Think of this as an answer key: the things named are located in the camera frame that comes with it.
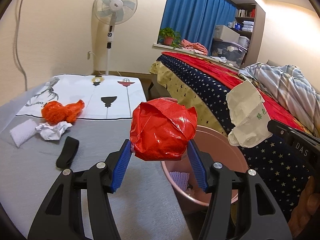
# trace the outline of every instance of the blue package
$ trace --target blue package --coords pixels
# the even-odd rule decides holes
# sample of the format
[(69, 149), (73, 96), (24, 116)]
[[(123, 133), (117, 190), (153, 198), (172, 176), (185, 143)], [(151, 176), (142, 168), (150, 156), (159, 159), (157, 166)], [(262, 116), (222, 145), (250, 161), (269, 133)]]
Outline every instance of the blue package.
[(241, 24), (236, 23), (236, 24), (235, 24), (235, 29), (239, 31), (239, 30), (241, 29)]

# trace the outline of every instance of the baseboard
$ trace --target baseboard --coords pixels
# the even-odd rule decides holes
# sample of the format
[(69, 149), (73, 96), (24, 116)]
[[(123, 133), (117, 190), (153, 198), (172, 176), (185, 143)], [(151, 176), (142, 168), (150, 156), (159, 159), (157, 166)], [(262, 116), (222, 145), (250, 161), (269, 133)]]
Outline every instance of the baseboard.
[[(104, 75), (106, 72), (105, 71), (98, 71), (95, 70), (92, 75), (98, 76), (98, 75)], [(146, 74), (146, 73), (134, 73), (134, 72), (120, 72), (120, 75), (123, 77), (134, 77), (134, 78), (145, 78), (145, 79), (151, 79), (151, 74)], [(109, 71), (109, 75), (113, 76), (119, 76), (119, 73), (116, 71)]]

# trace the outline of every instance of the metal screw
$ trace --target metal screw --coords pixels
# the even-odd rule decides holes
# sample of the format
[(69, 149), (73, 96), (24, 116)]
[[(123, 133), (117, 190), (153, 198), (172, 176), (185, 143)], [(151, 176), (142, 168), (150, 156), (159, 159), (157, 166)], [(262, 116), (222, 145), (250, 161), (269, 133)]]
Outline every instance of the metal screw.
[(248, 170), (249, 175), (255, 176), (257, 172), (255, 170)]
[(65, 169), (62, 174), (63, 175), (69, 175), (71, 173), (71, 170), (70, 169)]
[(103, 163), (103, 162), (97, 163), (97, 168), (98, 169), (103, 169), (105, 166), (106, 166), (106, 164)]
[(221, 164), (221, 163), (214, 163), (213, 166), (214, 166), (216, 169), (221, 169), (221, 168), (222, 168), (222, 164)]

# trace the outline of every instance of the navy blue star fabric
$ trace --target navy blue star fabric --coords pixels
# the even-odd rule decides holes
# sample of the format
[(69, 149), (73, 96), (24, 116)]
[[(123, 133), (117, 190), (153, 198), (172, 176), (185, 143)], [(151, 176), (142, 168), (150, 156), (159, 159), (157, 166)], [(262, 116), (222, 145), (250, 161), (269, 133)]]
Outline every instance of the navy blue star fabric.
[[(157, 61), (162, 62), (201, 98), (226, 134), (229, 134), (235, 127), (231, 123), (226, 101), (226, 94), (230, 89), (211, 76), (168, 55), (161, 55)], [(311, 175), (303, 162), (276, 135), (256, 147), (239, 147), (239, 149), (246, 158), (248, 166), (255, 169), (264, 180), (284, 216), (289, 220), (293, 208), (298, 204), (301, 191)]]

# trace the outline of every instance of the curtain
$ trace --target curtain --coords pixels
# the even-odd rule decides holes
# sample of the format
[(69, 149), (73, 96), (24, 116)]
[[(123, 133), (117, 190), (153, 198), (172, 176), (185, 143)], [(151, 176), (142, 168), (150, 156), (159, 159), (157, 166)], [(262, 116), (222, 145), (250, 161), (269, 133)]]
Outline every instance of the curtain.
[(171, 27), (182, 39), (201, 43), (211, 54), (215, 26), (228, 25), (235, 14), (231, 0), (167, 0), (161, 29)]

